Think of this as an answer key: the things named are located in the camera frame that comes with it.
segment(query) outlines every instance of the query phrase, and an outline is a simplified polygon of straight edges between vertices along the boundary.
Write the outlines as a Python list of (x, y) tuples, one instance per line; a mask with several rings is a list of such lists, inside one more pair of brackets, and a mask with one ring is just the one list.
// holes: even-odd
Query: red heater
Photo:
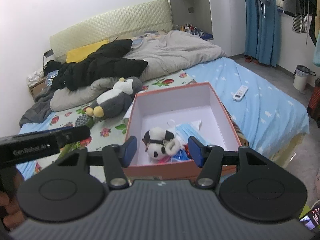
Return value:
[(318, 121), (320, 119), (320, 78), (316, 79), (315, 84), (307, 111), (314, 120)]

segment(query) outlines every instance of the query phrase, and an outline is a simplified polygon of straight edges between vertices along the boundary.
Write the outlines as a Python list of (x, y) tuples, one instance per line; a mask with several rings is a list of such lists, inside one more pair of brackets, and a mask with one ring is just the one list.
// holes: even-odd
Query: trash can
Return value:
[(296, 71), (293, 75), (295, 75), (293, 86), (297, 90), (303, 91), (306, 87), (308, 76), (316, 76), (316, 73), (314, 71), (310, 71), (310, 69), (305, 66), (297, 65)]

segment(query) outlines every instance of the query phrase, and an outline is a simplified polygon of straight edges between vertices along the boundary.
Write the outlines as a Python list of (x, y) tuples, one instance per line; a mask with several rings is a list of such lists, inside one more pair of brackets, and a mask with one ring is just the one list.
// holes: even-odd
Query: penguin plush toy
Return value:
[(161, 160), (167, 156), (174, 156), (180, 149), (180, 142), (172, 132), (160, 127), (147, 131), (142, 139), (146, 152), (154, 160)]
[(142, 82), (136, 77), (120, 78), (113, 86), (97, 97), (91, 106), (86, 108), (88, 116), (99, 118), (115, 117), (122, 111), (127, 111), (136, 93), (142, 90)]

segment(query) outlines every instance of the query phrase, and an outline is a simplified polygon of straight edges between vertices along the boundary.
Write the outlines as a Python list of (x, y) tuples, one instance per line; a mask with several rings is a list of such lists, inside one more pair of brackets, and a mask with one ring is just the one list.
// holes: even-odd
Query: remote control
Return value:
[(241, 99), (244, 97), (244, 94), (247, 92), (247, 90), (248, 90), (247, 86), (241, 86), (238, 89), (237, 93), (233, 95), (233, 100), (237, 102), (241, 101)]

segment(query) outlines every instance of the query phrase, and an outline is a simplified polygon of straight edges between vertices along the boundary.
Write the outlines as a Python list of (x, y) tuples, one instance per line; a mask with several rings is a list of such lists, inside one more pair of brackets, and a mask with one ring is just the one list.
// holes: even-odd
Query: white wall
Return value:
[[(294, 33), (292, 31), (292, 17), (280, 13), (281, 19), (281, 49), (278, 65), (294, 73), (297, 65), (303, 65), (315, 71), (320, 76), (320, 67), (312, 63), (315, 46), (308, 35), (306, 45), (306, 33)], [(315, 77), (309, 77), (308, 83), (315, 86)]]
[(49, 36), (94, 15), (152, 0), (0, 0), (0, 137), (19, 132), (33, 104), (26, 77), (42, 66)]

